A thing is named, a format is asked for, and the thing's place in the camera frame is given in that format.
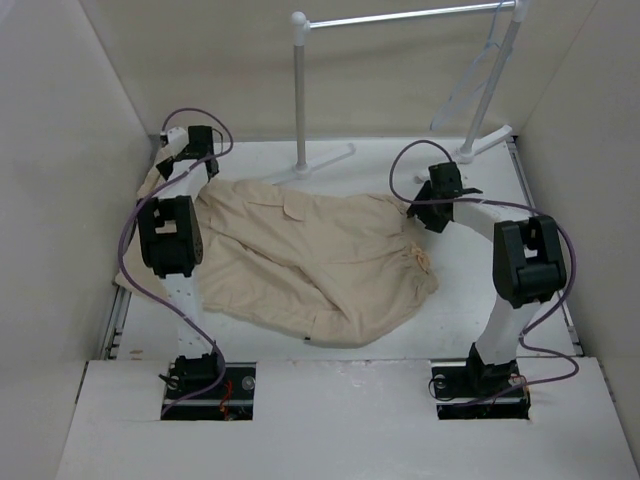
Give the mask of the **light blue wire hanger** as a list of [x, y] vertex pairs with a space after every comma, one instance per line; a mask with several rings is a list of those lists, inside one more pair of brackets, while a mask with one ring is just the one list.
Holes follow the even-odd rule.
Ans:
[[486, 66], [496, 56], [501, 47], [497, 29], [498, 15], [507, 11], [507, 1], [500, 1], [494, 10], [490, 28], [480, 53], [466, 68], [460, 80], [452, 88], [447, 100], [439, 107], [432, 117], [429, 130], [432, 132], [441, 130], [456, 116], [467, 110], [479, 99], [489, 79], [489, 73], [482, 74], [481, 68]]

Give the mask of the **beige trousers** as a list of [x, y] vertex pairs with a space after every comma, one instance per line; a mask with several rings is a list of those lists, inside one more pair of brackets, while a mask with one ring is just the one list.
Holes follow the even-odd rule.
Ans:
[[357, 348], [411, 319], [438, 287], [405, 206], [216, 178], [195, 213], [204, 309], [317, 345]]

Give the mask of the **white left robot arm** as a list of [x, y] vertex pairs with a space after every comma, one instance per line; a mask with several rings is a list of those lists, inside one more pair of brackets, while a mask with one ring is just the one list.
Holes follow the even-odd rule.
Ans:
[[224, 387], [224, 359], [200, 326], [203, 301], [197, 267], [204, 259], [204, 244], [195, 212], [195, 200], [219, 166], [210, 126], [172, 128], [161, 140], [168, 154], [157, 165], [162, 184], [141, 202], [137, 225], [143, 262], [185, 323], [179, 328], [179, 355], [161, 377], [175, 405], [199, 396], [214, 398]]

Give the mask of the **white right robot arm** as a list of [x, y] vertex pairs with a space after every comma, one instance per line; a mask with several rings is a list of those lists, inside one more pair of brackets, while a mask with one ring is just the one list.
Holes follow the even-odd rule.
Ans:
[[481, 194], [464, 186], [456, 164], [436, 164], [407, 213], [429, 231], [441, 233], [456, 223], [492, 245], [493, 309], [463, 365], [434, 368], [432, 385], [439, 400], [510, 390], [518, 372], [521, 335], [542, 304], [567, 283], [556, 221], [527, 206], [484, 199]]

